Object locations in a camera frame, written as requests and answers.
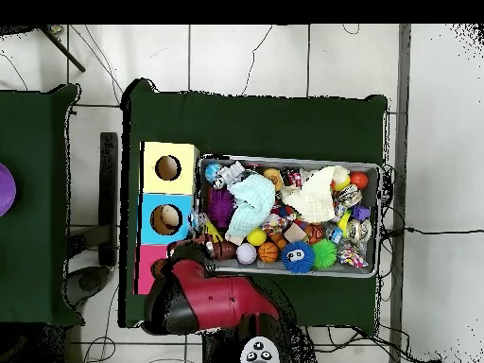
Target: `light blue cloth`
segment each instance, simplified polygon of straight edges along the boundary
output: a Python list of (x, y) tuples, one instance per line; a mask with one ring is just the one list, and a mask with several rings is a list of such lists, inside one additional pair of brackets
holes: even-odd
[(233, 213), (227, 234), (244, 238), (270, 214), (276, 196), (275, 187), (271, 180), (260, 174), (252, 174), (228, 189), (238, 207)]

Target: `white ball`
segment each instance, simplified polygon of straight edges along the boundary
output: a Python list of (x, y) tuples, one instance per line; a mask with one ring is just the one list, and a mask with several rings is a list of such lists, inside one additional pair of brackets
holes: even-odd
[(242, 263), (242, 265), (253, 263), (256, 257), (257, 251), (251, 244), (245, 243), (237, 248), (237, 260), (239, 263)]

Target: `yellow box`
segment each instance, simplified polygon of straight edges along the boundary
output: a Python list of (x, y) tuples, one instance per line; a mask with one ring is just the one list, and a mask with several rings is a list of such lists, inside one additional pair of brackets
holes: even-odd
[(141, 143), (140, 191), (151, 194), (193, 195), (199, 150), (190, 144)]

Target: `green table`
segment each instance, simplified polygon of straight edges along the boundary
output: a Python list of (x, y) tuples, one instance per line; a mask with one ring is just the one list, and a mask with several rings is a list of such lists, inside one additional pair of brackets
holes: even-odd
[[(144, 319), (145, 296), (133, 294), (141, 141), (194, 144), (200, 153), (382, 164), (386, 108), (382, 95), (356, 100), (155, 93), (148, 80), (136, 79), (122, 100), (121, 246), (128, 252), (120, 254), (126, 279), (120, 284), (126, 296), (120, 297), (120, 323), (132, 326)], [(256, 275), (254, 280), (260, 286), (274, 280), (300, 325), (346, 324), (373, 333), (375, 277)]]
[(65, 124), (76, 85), (48, 94), (0, 91), (0, 162), (17, 195), (0, 217), (0, 322), (82, 324), (64, 301)]

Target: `metal tray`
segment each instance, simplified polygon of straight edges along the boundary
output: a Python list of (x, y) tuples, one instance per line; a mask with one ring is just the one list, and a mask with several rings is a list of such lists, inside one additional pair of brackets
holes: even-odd
[[(359, 164), (348, 162), (323, 162), (314, 160), (298, 160), (298, 159), (275, 159), (264, 157), (244, 157), (244, 156), (221, 156), (221, 155), (203, 155), (198, 160), (198, 179), (200, 182), (199, 197), (195, 200), (195, 210), (199, 213), (204, 212), (204, 207), (207, 204), (208, 185), (209, 182), (204, 177), (203, 172), (205, 166), (209, 163), (217, 162), (222, 165), (231, 165), (234, 161), (239, 161), (242, 165), (258, 163), (266, 167), (282, 168), (282, 167), (301, 167), (305, 170), (321, 169), (328, 165), (342, 165), (348, 168), (350, 171), (362, 171), (368, 176), (368, 185), (362, 190), (363, 199), (361, 203), (363, 206), (370, 207), (372, 214), (370, 216), (370, 222), (372, 223), (372, 237), (367, 243), (367, 253), (365, 260), (368, 262), (368, 266), (365, 268), (353, 268), (349, 265), (342, 265), (339, 262), (332, 265), (330, 268), (318, 270), (312, 268), (305, 274), (297, 275), (312, 275), (312, 276), (329, 276), (329, 277), (348, 277), (348, 278), (369, 278), (376, 274), (378, 270), (378, 246), (380, 239), (380, 225), (376, 222), (379, 221), (381, 216), (381, 202), (380, 193), (382, 187), (382, 170), (377, 164)], [(285, 269), (283, 262), (278, 260), (274, 263), (264, 263), (259, 259), (256, 259), (251, 265), (242, 265), (238, 263), (237, 259), (229, 260), (215, 260), (216, 271), (227, 273), (240, 273), (240, 274), (292, 274), (294, 273)]]

